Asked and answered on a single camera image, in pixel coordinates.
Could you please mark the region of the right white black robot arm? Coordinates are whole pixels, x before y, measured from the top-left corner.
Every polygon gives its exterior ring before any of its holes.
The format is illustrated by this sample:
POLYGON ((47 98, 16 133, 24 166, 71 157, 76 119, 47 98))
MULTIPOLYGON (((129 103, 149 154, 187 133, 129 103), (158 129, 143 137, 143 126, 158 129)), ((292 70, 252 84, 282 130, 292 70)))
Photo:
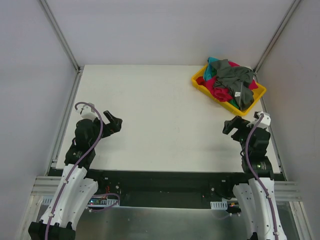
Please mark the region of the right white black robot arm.
POLYGON ((274 171, 266 155, 270 124, 268 113, 256 111, 253 121, 235 116, 224 122, 222 130, 228 135, 236 129, 231 138, 240 143, 241 166, 250 175, 246 183, 232 180, 225 184, 226 194, 238 201, 249 240, 287 239, 276 204, 274 171))

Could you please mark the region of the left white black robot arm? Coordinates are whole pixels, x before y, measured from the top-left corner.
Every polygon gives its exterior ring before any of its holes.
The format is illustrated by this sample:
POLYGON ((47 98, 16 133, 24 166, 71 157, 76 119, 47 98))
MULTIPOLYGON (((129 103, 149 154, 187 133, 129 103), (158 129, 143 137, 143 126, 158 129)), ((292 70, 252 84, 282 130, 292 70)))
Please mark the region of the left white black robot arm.
POLYGON ((53 199, 40 220, 29 225, 28 234, 32 240, 74 240, 77 224, 90 199, 105 191, 105 181, 99 177, 89 178, 87 173, 96 156, 98 142, 118 133, 123 121, 108 110, 103 112, 108 123, 102 121, 99 113, 84 109, 79 112, 82 120, 76 123, 53 199))

